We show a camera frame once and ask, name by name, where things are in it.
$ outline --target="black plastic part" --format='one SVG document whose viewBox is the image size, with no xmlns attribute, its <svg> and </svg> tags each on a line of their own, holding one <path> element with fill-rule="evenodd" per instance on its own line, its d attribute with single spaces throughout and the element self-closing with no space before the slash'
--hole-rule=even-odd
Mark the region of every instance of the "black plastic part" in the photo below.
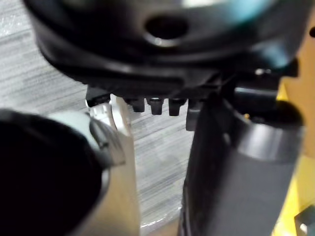
<svg viewBox="0 0 315 236">
<path fill-rule="evenodd" d="M 294 217 L 294 221 L 297 236 L 315 236 L 315 206 L 306 208 Z"/>
<path fill-rule="evenodd" d="M 210 98 L 199 116 L 184 185 L 180 236 L 267 236 L 280 214 L 303 138 L 286 102 L 243 118 Z"/>
<path fill-rule="evenodd" d="M 148 98 L 147 102 L 151 106 L 152 115 L 162 115 L 162 107 L 163 107 L 164 99 Z"/>
<path fill-rule="evenodd" d="M 110 94 L 104 89 L 88 86 L 85 100 L 88 107 L 94 107 L 99 104 L 109 102 Z"/>
<path fill-rule="evenodd" d="M 125 102 L 132 106 L 134 112 L 144 112 L 144 98 L 138 99 L 127 99 L 125 98 Z"/>
<path fill-rule="evenodd" d="M 134 99 L 203 99 L 198 97 L 202 86 L 218 72 L 287 66 L 302 42 L 312 6 L 312 0 L 252 2 L 249 17 L 240 14 L 245 8 L 235 1 L 204 7 L 183 7 L 180 1 L 166 3 L 165 10 L 158 0 L 106 5 L 94 0 L 82 9 L 70 2 L 24 0 L 41 52 L 69 77 Z M 145 39 L 145 25 L 158 16 L 188 24 L 176 47 L 161 48 Z"/>
<path fill-rule="evenodd" d="M 185 103 L 186 103 L 185 99 L 169 99 L 168 100 L 169 115 L 171 117 L 178 116 L 181 106 L 183 106 Z"/>
<path fill-rule="evenodd" d="M 9 110 L 0 110 L 0 132 L 0 235 L 68 235 L 108 185 L 87 140 L 63 124 Z"/>
</svg>

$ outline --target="silver metal part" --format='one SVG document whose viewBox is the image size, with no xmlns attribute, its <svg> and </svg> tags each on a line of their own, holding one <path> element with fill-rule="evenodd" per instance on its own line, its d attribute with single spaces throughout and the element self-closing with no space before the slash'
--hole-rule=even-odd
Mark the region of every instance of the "silver metal part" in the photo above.
<svg viewBox="0 0 315 236">
<path fill-rule="evenodd" d="M 106 194 L 100 192 L 97 206 L 70 236 L 139 236 L 134 145 L 124 100 L 111 95 L 110 103 L 90 108 L 90 115 L 62 112 L 49 117 L 85 136 L 106 169 L 103 181 L 109 181 Z"/>
<path fill-rule="evenodd" d="M 120 165 L 111 169 L 106 197 L 99 204 L 80 236 L 139 236 L 140 213 L 136 190 L 134 145 L 127 104 L 123 99 L 111 95 L 110 103 L 90 108 L 90 115 L 93 120 L 110 127 L 115 134 L 115 138 L 110 141 L 112 145 L 110 153 L 113 155 L 114 162 Z M 120 156 L 117 155 L 119 152 L 124 154 L 123 164 L 119 161 Z"/>
</svg>

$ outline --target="black cylinder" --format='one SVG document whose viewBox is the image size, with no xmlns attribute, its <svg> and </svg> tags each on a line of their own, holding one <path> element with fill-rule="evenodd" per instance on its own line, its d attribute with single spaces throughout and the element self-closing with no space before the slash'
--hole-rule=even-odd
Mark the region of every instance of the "black cylinder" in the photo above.
<svg viewBox="0 0 315 236">
<path fill-rule="evenodd" d="M 303 137 L 299 112 L 278 102 L 251 114 L 209 99 L 184 185 L 180 236 L 268 236 L 280 214 Z"/>
</svg>

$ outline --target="gray textured floor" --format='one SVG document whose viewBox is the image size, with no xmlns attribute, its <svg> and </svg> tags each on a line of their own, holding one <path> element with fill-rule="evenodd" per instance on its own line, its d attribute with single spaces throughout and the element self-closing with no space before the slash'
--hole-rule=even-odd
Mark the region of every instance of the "gray textured floor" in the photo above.
<svg viewBox="0 0 315 236">
<path fill-rule="evenodd" d="M 0 0 L 0 107 L 47 114 L 85 111 L 86 87 L 57 72 L 39 54 L 18 0 Z M 181 115 L 131 114 L 142 213 L 142 233 L 179 213 L 183 178 L 192 141 Z"/>
</svg>

